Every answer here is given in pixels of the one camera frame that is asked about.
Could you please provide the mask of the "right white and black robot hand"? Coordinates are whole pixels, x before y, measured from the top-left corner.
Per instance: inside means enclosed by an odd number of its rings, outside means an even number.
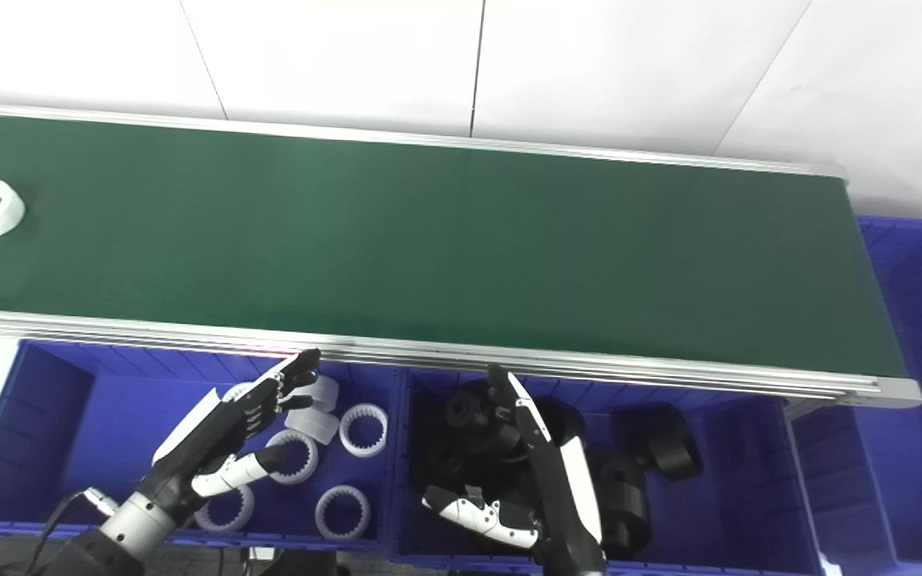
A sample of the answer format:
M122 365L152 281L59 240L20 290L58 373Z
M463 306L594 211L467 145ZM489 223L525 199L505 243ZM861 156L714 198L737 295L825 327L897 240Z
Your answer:
M534 398L503 366L487 365L487 382L496 415L517 429L541 511L436 486L425 489L422 506L469 532L523 548L545 575L603 575L603 528L581 438L556 440Z

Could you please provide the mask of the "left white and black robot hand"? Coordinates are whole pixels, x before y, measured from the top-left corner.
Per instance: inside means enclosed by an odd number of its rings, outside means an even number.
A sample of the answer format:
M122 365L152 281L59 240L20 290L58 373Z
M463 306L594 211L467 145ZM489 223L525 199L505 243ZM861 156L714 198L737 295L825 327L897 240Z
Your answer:
M147 513L180 526L208 498L248 485L284 466L281 448L242 452L279 415L311 407L294 391L317 380L321 350L299 351L257 377L234 400L219 398L178 442L158 457L135 490Z

